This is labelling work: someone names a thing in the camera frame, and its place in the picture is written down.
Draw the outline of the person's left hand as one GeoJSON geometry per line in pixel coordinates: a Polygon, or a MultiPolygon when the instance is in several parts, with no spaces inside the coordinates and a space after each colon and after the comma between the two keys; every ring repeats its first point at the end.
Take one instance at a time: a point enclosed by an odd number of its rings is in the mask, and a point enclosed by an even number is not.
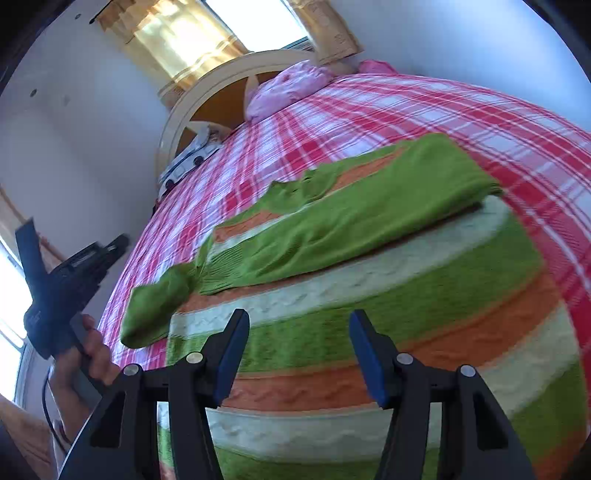
{"type": "MultiPolygon", "coordinates": [[[[88,373],[92,379],[108,387],[120,373],[120,368],[112,362],[111,350],[95,328],[94,318],[83,314],[81,322],[85,330],[83,351],[89,358],[88,373]]],[[[70,443],[76,439],[96,405],[95,401],[80,396],[76,389],[79,379],[89,383],[82,374],[82,359],[82,352],[77,347],[71,347],[56,357],[49,374],[49,388],[60,415],[63,433],[70,443]]]]}

